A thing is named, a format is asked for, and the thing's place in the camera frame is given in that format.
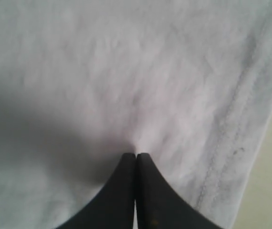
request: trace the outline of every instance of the white cloth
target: white cloth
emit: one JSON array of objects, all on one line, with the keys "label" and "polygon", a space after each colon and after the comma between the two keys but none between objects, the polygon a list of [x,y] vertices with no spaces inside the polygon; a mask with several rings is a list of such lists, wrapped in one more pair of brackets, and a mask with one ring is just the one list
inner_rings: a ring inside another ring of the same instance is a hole
[{"label": "white cloth", "polygon": [[49,229],[149,152],[234,222],[272,111],[272,0],[0,0],[0,229]]}]

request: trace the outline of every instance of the white fabric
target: white fabric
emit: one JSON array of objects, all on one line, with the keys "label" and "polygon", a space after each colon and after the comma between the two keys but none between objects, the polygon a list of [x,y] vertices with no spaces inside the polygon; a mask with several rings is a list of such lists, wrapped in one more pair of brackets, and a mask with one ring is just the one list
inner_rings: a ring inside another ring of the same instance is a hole
[{"label": "white fabric", "polygon": [[66,221],[127,151],[229,228],[271,111],[272,0],[0,0],[0,229]]}]

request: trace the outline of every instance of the black object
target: black object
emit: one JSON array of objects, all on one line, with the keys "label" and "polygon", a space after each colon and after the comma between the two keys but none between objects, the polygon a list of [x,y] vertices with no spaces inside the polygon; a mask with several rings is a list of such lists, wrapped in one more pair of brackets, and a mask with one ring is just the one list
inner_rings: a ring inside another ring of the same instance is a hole
[{"label": "black object", "polygon": [[123,154],[97,196],[58,229],[221,229],[184,202],[149,154]]}]

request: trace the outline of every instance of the white garment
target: white garment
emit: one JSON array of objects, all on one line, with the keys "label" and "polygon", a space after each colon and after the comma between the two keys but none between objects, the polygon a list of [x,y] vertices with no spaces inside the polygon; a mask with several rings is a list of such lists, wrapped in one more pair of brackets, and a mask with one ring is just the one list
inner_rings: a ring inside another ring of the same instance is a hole
[{"label": "white garment", "polygon": [[229,228],[271,111],[272,0],[0,0],[0,229],[58,226],[128,151]]}]

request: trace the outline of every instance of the beige floor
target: beige floor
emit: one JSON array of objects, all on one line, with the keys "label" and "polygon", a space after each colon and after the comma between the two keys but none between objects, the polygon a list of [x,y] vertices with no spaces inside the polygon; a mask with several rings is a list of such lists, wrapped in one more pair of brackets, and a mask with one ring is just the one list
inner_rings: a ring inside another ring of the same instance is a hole
[{"label": "beige floor", "polygon": [[272,118],[233,229],[272,229]]}]

